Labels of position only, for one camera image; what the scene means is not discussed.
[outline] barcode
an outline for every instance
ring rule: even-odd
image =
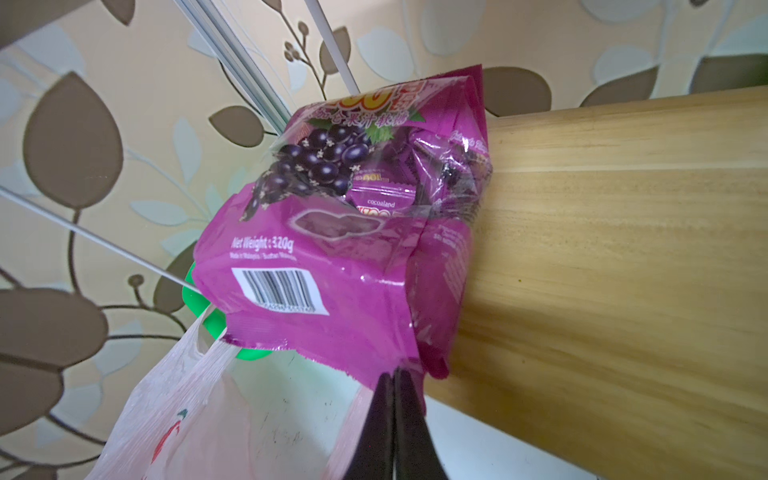
[[[315,279],[294,268],[233,268],[243,295],[256,305],[283,313],[328,315]]]

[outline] candy bag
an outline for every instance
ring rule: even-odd
[[[371,389],[398,366],[445,378],[487,145],[479,66],[301,108],[194,249],[225,340]]]

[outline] wood grain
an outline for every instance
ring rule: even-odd
[[[427,393],[610,480],[768,478],[768,88],[490,128]]]

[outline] green object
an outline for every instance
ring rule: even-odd
[[[190,268],[190,271],[187,273],[186,281],[194,285],[194,280],[192,280],[192,271],[194,270],[194,263],[192,263],[192,267]],[[181,298],[184,300],[184,303],[187,304],[190,310],[192,310],[192,313],[195,314],[195,316],[200,316],[205,311],[206,308],[210,305],[210,301],[208,301],[207,298],[200,295],[199,293],[193,292],[192,290],[183,287],[181,289]],[[214,336],[214,339],[219,338],[221,333],[224,331],[225,328],[227,328],[227,316],[224,315],[224,312],[222,312],[219,309],[215,309],[209,316],[203,321],[203,326],[206,330],[208,330],[208,333]],[[272,353],[271,350],[252,350],[252,349],[242,349],[240,353],[237,354],[237,358],[241,360],[258,360],[262,359],[265,356]]]

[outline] floral wallpaper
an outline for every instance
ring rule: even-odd
[[[214,3],[290,109],[346,93],[303,0]],[[320,4],[361,91],[482,63],[495,116],[768,84],[764,0]]]
[[[275,133],[173,0],[82,3],[0,50],[0,185],[185,276]],[[177,284],[0,202],[0,479],[79,480],[194,319]]]

